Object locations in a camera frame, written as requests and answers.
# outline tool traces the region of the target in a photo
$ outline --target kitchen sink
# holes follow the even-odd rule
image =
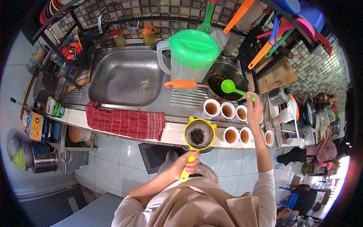
[[[88,97],[112,105],[146,106],[159,95],[164,72],[156,51],[105,48],[96,53]]]

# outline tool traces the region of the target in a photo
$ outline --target black mat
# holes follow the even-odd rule
[[[148,174],[156,173],[159,167],[165,162],[166,153],[174,150],[181,156],[186,151],[181,147],[155,145],[150,143],[139,144],[142,159]]]

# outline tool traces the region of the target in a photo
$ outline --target faucet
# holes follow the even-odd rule
[[[121,12],[122,12],[122,15],[123,15],[123,18],[126,19],[126,15],[125,15],[125,10],[124,8],[122,7],[122,4],[119,3],[119,2],[111,2],[109,4],[107,4],[101,11],[100,15],[98,16],[98,31],[100,34],[103,33],[102,31],[102,27],[101,27],[101,23],[102,23],[102,16],[103,14],[105,13],[107,7],[111,6],[111,5],[118,5],[119,8],[121,9]],[[139,21],[137,22],[137,25],[136,27],[131,27],[130,23],[129,22],[126,22],[126,28],[129,30],[129,31],[135,31],[137,29],[139,29]]]

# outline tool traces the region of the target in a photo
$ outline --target beige hijab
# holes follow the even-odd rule
[[[168,196],[147,227],[260,226],[260,202],[250,192],[235,197],[218,188],[182,186],[162,193]]]

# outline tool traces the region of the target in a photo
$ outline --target black pants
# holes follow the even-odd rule
[[[277,156],[276,160],[278,163],[287,166],[290,162],[306,162],[307,157],[313,157],[312,163],[317,162],[315,155],[306,155],[306,149],[294,147],[290,152]]]

